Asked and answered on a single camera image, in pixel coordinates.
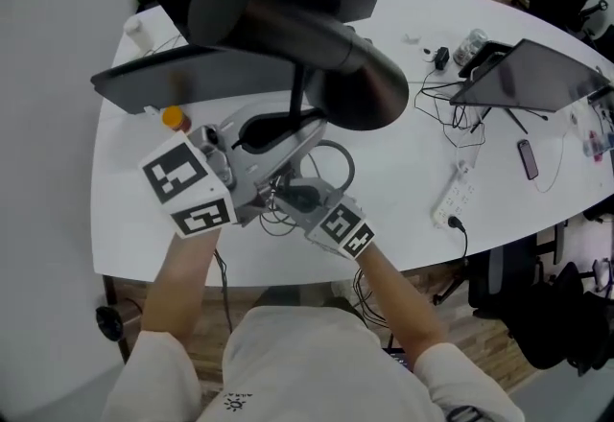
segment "phone screen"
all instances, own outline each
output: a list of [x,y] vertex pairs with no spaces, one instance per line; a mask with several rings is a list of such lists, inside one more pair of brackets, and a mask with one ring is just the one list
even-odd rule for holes
[[518,143],[518,149],[520,150],[520,157],[522,157],[522,162],[525,165],[527,178],[529,180],[533,180],[537,177],[537,175],[539,175],[539,172],[537,171],[537,164],[535,163],[535,158],[533,157],[531,144],[529,144],[529,141],[520,141]]

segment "power strip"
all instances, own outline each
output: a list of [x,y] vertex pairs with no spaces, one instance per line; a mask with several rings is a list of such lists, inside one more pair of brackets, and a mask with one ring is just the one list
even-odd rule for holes
[[462,221],[462,212],[472,199],[475,187],[471,184],[473,169],[464,161],[460,162],[460,170],[456,170],[446,192],[433,210],[433,222],[438,227],[447,228],[450,216],[456,216]]

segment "bottle with orange cap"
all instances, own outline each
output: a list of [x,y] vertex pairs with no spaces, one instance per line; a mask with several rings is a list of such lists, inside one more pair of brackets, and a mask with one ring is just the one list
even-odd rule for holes
[[175,105],[164,109],[164,112],[162,113],[162,123],[175,132],[183,130],[187,133],[192,127],[190,117],[183,113],[181,108]]

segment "white table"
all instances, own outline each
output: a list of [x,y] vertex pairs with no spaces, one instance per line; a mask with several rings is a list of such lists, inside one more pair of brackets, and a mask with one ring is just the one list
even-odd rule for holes
[[[142,13],[156,45],[177,35],[160,10]],[[606,73],[614,66],[562,31],[517,10],[488,0],[380,0],[373,16],[356,22],[359,34],[397,62],[410,83],[411,100],[404,114],[390,126],[373,132],[350,132],[329,126],[326,137],[344,144],[356,162],[349,194],[357,198],[378,232],[377,243],[400,269],[414,269],[458,258],[463,238],[459,232],[437,229],[431,211],[455,171],[457,155],[440,125],[413,109],[413,96],[432,64],[422,60],[424,46],[453,50],[476,27],[492,39],[515,43],[529,38],[557,49]],[[421,36],[408,45],[404,34]],[[122,38],[113,65],[134,55]],[[450,62],[438,79],[455,81],[458,69]],[[288,93],[269,93],[215,100],[186,107],[194,125],[217,123],[247,103],[289,100]],[[419,106],[426,102],[419,101]],[[594,112],[584,101],[561,110],[545,123],[517,112],[529,131],[541,189],[553,181],[564,142],[560,174],[552,190],[539,193],[527,181],[517,142],[525,135],[502,110],[485,121],[486,143],[481,147],[474,183],[476,198],[463,215],[469,236],[468,253],[500,246],[530,235],[594,205],[614,193],[614,175],[607,157],[594,163],[581,150],[579,130],[569,128],[569,111],[580,118],[582,129],[599,131]],[[96,136],[92,172],[91,226],[94,269],[103,274],[151,281],[162,263],[173,229],[156,208],[136,173],[137,161],[171,134],[145,114],[128,115],[104,101]],[[341,157],[314,152],[322,176],[332,183],[346,175]],[[473,162],[475,149],[459,157]],[[258,222],[227,229],[219,246],[228,267],[231,286],[298,284],[347,279],[356,266],[308,243],[297,229],[271,237]],[[220,284],[217,269],[208,283]]]

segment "orange bottle cap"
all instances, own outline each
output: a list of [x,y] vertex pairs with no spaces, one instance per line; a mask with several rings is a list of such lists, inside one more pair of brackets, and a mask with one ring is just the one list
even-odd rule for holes
[[182,122],[183,112],[178,106],[169,106],[162,113],[162,123],[170,129],[177,129]]

